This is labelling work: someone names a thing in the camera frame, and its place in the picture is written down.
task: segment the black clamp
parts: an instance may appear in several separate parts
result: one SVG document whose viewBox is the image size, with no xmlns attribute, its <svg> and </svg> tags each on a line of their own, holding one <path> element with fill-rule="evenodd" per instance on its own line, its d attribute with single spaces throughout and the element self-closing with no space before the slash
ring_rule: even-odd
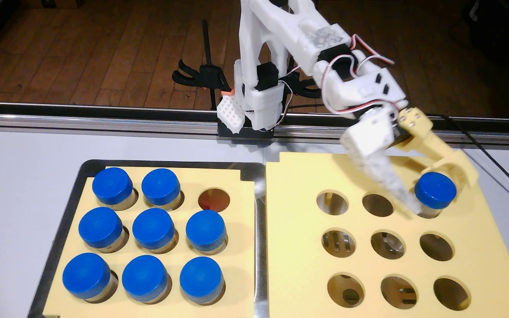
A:
<svg viewBox="0 0 509 318">
<path fill-rule="evenodd" d="M 172 80 L 175 83 L 184 86 L 205 87 L 210 90 L 231 91 L 227 79 L 225 79 L 225 75 L 223 74 L 223 70 L 218 66 L 201 65 L 200 71 L 198 72 L 180 60 L 178 61 L 178 67 L 191 77 L 185 76 L 176 70 L 172 73 Z"/>
</svg>

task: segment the rack hole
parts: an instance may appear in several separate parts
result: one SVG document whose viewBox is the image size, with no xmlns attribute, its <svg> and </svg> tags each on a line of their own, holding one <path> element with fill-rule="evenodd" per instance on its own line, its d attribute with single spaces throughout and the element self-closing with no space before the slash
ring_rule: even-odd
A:
<svg viewBox="0 0 509 318">
<path fill-rule="evenodd" d="M 345 308 L 357 307 L 364 299 L 362 285 L 349 275 L 338 274 L 330 278 L 327 291 L 337 305 Z"/>
<path fill-rule="evenodd" d="M 453 257 L 453 249 L 449 243 L 436 234 L 424 234 L 420 237 L 421 249 L 431 258 L 448 261 Z"/>
<path fill-rule="evenodd" d="M 349 209 L 349 204 L 342 196 L 334 192 L 324 192 L 317 196 L 317 206 L 332 216 L 341 215 Z"/>
<path fill-rule="evenodd" d="M 470 305 L 470 296 L 467 291 L 453 279 L 439 278 L 433 284 L 435 297 L 439 302 L 451 309 L 461 311 Z"/>
<path fill-rule="evenodd" d="M 416 305 L 416 290 L 404 278 L 398 276 L 384 278 L 380 284 L 380 291 L 384 299 L 396 308 L 410 309 Z"/>
<path fill-rule="evenodd" d="M 321 245 L 332 256 L 348 257 L 355 252 L 355 240 L 345 231 L 329 230 L 321 236 Z"/>
<path fill-rule="evenodd" d="M 197 203 L 202 209 L 214 210 L 215 212 L 225 210 L 229 206 L 230 202 L 231 199 L 227 192 L 217 188 L 205 190 L 197 199 Z"/>
<path fill-rule="evenodd" d="M 363 206 L 369 213 L 377 217 L 387 217 L 394 212 L 394 207 L 388 199 L 374 193 L 364 196 Z"/>
<path fill-rule="evenodd" d="M 406 251 L 404 242 L 388 232 L 374 233 L 371 236 L 371 245 L 378 255 L 389 260 L 399 259 Z"/>
</svg>

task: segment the black wire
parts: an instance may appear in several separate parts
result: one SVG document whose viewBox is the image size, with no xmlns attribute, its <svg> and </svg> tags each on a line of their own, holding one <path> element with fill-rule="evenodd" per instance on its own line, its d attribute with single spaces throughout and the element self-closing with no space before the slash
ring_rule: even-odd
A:
<svg viewBox="0 0 509 318">
<path fill-rule="evenodd" d="M 288 109 L 292 109 L 292 108 L 304 108 L 304 107 L 315 107 L 315 106 L 324 106 L 324 105 L 323 104 L 303 104 L 303 105 L 288 106 Z"/>
<path fill-rule="evenodd" d="M 500 163 L 498 163 L 498 161 L 496 161 L 494 158 L 492 158 L 492 156 L 484 149 L 484 147 L 478 142 L 476 141 L 476 139 L 473 138 L 473 136 L 471 136 L 468 131 L 464 130 L 463 127 L 461 127 L 456 121 L 454 121 L 453 119 L 451 119 L 449 116 L 445 116 L 445 115 L 442 115 L 442 114 L 425 114 L 427 116 L 431 116 L 431 117 L 440 117 L 446 121 L 448 121 L 450 124 L 452 124 L 453 126 L 455 126 L 458 130 L 461 131 L 461 133 L 463 133 L 467 138 L 470 139 L 470 141 L 475 145 L 477 146 L 482 152 L 484 152 L 484 154 L 488 157 L 488 159 L 490 159 L 495 165 L 496 167 L 498 167 L 504 174 L 506 177 L 509 178 L 509 173 L 508 171 L 506 171 L 504 169 L 504 167 L 502 167 L 500 165 Z"/>
</svg>

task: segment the white perforated block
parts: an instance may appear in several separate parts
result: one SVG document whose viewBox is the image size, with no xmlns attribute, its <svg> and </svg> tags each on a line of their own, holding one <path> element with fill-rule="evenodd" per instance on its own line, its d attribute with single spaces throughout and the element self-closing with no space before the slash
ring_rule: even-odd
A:
<svg viewBox="0 0 509 318">
<path fill-rule="evenodd" d="M 238 134 L 245 123 L 245 112 L 235 95 L 223 95 L 217 105 L 217 118 L 219 118 L 233 134 Z"/>
</svg>

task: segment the blue-capped vial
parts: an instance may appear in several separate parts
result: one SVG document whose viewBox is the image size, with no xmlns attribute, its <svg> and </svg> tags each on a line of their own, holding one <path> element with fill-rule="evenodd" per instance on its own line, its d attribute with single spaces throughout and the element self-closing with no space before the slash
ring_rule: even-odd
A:
<svg viewBox="0 0 509 318">
<path fill-rule="evenodd" d="M 152 255 L 135 257 L 121 277 L 125 291 L 138 302 L 156 304 L 168 296 L 172 279 L 162 262 Z"/>
<path fill-rule="evenodd" d="M 99 255 L 83 253 L 66 264 L 62 284 L 76 298 L 101 303 L 113 296 L 119 281 Z"/>
<path fill-rule="evenodd" d="M 172 211 L 182 202 L 180 181 L 171 170 L 160 168 L 147 173 L 141 184 L 148 203 L 166 211 Z"/>
<path fill-rule="evenodd" d="M 127 172 L 117 167 L 101 170 L 93 179 L 92 190 L 100 202 L 115 211 L 130 208 L 138 198 Z"/>
<path fill-rule="evenodd" d="M 190 245 L 205 255 L 214 255 L 227 246 L 227 229 L 219 213 L 203 210 L 195 213 L 186 224 Z"/>
<path fill-rule="evenodd" d="M 211 305 L 223 297 L 225 280 L 216 261 L 200 256 L 182 268 L 180 287 L 189 300 L 200 305 Z"/>
<path fill-rule="evenodd" d="M 117 213 L 105 206 L 84 214 L 78 232 L 86 244 L 102 253 L 117 252 L 129 241 L 129 233 Z"/>
<path fill-rule="evenodd" d="M 139 245 L 155 254 L 172 250 L 178 242 L 172 218 L 160 208 L 142 211 L 135 218 L 132 230 Z"/>
<path fill-rule="evenodd" d="M 422 205 L 419 215 L 434 218 L 455 199 L 457 187 L 446 175 L 428 172 L 417 181 L 414 193 Z"/>
</svg>

